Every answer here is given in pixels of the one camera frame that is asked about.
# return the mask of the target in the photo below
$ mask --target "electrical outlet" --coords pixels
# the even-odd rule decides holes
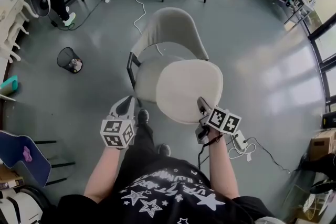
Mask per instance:
[[[235,141],[237,142],[238,146],[241,150],[244,150],[247,147],[247,143],[245,141],[245,137],[243,136],[242,132],[238,130],[235,135]]]

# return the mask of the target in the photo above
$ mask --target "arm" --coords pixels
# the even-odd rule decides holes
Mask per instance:
[[[219,136],[219,132],[210,128],[209,141]],[[227,154],[225,140],[222,137],[218,143],[209,146],[210,182],[211,187],[224,196],[234,199],[239,197],[238,185],[231,161]]]
[[[86,185],[84,196],[99,203],[112,192],[117,177],[119,156],[120,150],[116,148],[104,149]]]

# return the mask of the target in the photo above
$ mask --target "black mesh trash can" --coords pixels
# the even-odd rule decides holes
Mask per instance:
[[[69,47],[61,50],[57,57],[57,64],[74,74],[78,73],[83,67],[82,60]]]

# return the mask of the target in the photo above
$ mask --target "teal object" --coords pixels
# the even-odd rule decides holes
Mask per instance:
[[[15,92],[18,88],[17,76],[12,76],[0,85],[0,93],[3,95]]]

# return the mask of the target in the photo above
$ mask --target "shoe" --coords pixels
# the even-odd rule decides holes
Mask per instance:
[[[65,26],[71,25],[72,21],[76,18],[76,13],[72,12],[69,14],[69,16],[69,19],[63,21]]]
[[[138,112],[138,115],[136,117],[137,121],[138,121],[138,125],[139,124],[148,124],[149,121],[149,113],[146,109],[141,109]]]
[[[167,144],[159,146],[158,153],[162,156],[170,157],[170,147]]]

